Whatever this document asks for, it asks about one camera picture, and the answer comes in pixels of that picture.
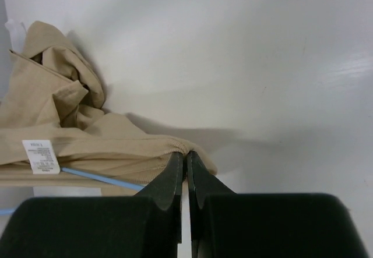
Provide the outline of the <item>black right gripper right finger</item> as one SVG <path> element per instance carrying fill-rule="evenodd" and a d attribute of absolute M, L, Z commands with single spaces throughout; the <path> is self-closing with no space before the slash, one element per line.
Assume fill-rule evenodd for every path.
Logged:
<path fill-rule="evenodd" d="M 193 257 L 367 257 L 347 207 L 324 193 L 238 194 L 186 157 Z"/>

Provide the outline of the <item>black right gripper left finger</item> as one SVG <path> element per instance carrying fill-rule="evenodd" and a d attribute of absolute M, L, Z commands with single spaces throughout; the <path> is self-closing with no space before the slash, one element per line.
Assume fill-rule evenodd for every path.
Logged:
<path fill-rule="evenodd" d="M 176 257 L 183 156 L 134 196 L 36 197 L 1 236 L 2 257 Z"/>

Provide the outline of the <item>light blue wire hanger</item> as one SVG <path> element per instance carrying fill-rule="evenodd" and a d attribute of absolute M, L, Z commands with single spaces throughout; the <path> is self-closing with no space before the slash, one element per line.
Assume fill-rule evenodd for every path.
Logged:
<path fill-rule="evenodd" d="M 119 187 L 122 187 L 122 188 L 132 189 L 132 190 L 135 190 L 137 192 L 142 190 L 145 187 L 144 185 L 138 185 L 138 184 L 134 184 L 134 183 L 120 181 L 120 180 L 112 179 L 112 178 L 109 178 L 109 177 L 106 177 L 106 176 L 92 174 L 92 173 L 88 173 L 88 172 L 84 172 L 84 171 L 80 171 L 80 170 L 76 170 L 76 169 L 70 169 L 70 168 L 66 168 L 66 167 L 61 168 L 61 171 L 66 172 L 68 174 L 82 176 L 84 178 L 89 178 L 89 179 L 92 179 L 92 180 L 95 180 L 95 181 L 107 183 L 107 184 L 110 184 L 110 185 L 115 185 L 115 186 L 119 186 Z"/>

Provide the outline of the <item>beige t shirt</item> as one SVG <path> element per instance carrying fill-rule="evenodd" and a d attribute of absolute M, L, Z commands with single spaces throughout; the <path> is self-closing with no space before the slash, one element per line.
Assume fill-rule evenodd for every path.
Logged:
<path fill-rule="evenodd" d="M 105 94 L 87 60 L 56 27 L 36 21 L 14 60 L 1 102 L 1 185 L 99 188 L 103 196 L 130 196 L 130 189 L 65 172 L 36 175 L 23 142 L 48 140 L 61 167 L 147 184 L 172 153 L 198 153 L 211 174 L 217 168 L 190 141 L 149 135 L 125 115 L 104 112 Z"/>

